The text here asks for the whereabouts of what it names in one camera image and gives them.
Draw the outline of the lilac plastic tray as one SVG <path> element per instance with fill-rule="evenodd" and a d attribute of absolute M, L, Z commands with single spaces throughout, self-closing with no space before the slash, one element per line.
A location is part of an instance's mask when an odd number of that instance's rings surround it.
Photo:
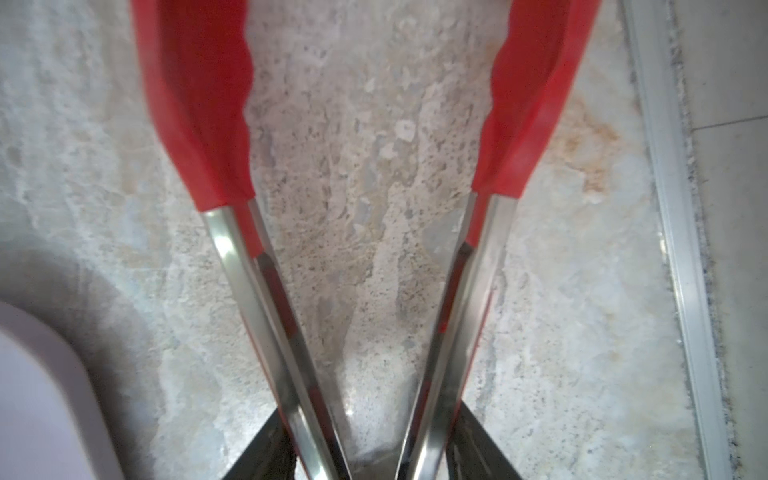
<path fill-rule="evenodd" d="M 1 477 L 122 479 L 88 373 L 56 331 L 1 304 Z"/>

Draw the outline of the red metal tongs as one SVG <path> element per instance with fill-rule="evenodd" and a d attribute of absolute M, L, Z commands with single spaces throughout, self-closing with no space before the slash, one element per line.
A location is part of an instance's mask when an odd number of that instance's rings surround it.
<path fill-rule="evenodd" d="M 492 108 L 396 475 L 446 465 L 517 202 L 560 119 L 596 1 L 516 1 L 491 71 Z M 351 472 L 280 278 L 249 167 L 244 107 L 253 63 L 243 1 L 135 1 L 133 24 L 155 130 L 201 213 L 250 340 L 311 479 Z"/>

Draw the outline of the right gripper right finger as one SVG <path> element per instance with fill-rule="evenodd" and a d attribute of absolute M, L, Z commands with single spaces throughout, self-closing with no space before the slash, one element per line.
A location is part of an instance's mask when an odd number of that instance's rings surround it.
<path fill-rule="evenodd" d="M 464 402 L 445 455 L 450 480 L 522 479 Z"/>

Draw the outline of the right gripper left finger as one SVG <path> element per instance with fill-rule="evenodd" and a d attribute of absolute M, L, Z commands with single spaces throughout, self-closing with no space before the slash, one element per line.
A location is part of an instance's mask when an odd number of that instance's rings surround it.
<path fill-rule="evenodd" d="M 223 480 L 294 480 L 296 464 L 288 430 L 275 409 Z"/>

